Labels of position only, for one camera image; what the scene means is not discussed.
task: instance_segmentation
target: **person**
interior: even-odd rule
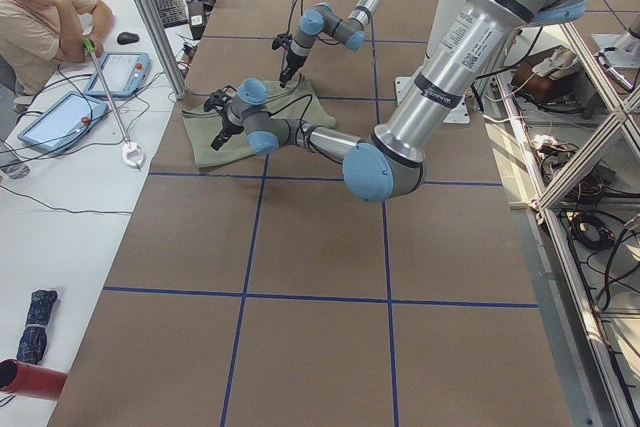
[[[79,15],[92,15],[83,35]],[[62,61],[84,62],[84,37],[96,54],[113,26],[113,13],[101,0],[0,0],[0,55],[13,67],[19,94],[35,95]]]

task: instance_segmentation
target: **towel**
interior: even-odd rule
[[[300,76],[295,85],[284,89],[280,87],[277,81],[266,81],[264,84],[268,92],[266,107],[270,112],[275,112],[287,103],[306,94],[311,94],[311,103],[304,114],[304,120],[321,127],[335,127],[336,119],[327,114],[322,105],[320,105],[318,96],[311,83],[305,77]],[[308,97],[301,99],[282,112],[275,114],[273,118],[299,119],[308,102]],[[211,142],[222,129],[222,120],[216,112],[205,112],[203,105],[199,105],[191,110],[183,110],[181,114],[184,127],[193,147],[196,167],[214,167],[254,155],[244,133],[231,137],[217,152],[211,148]]]

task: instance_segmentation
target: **computer mouse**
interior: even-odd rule
[[[138,34],[134,34],[133,32],[120,32],[116,41],[120,45],[133,44],[140,40],[140,36]]]

